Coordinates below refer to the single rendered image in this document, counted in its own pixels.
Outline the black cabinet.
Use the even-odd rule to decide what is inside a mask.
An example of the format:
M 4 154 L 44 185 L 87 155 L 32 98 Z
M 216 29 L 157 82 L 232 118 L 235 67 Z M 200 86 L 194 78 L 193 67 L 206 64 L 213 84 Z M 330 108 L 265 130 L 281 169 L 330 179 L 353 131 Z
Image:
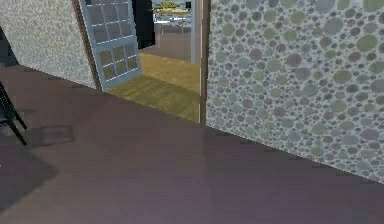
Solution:
M 138 49 L 155 44 L 152 0 L 131 0 L 136 26 Z

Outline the yellow table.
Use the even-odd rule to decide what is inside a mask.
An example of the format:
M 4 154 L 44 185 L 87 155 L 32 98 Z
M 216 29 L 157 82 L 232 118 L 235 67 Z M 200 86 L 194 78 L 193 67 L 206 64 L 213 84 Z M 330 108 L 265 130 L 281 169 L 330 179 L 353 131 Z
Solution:
M 181 8 L 173 2 L 162 2 L 152 7 L 153 21 L 160 26 L 161 33 L 164 33 L 163 26 L 170 26 L 176 32 L 185 33 L 187 19 L 191 17 L 191 10 Z

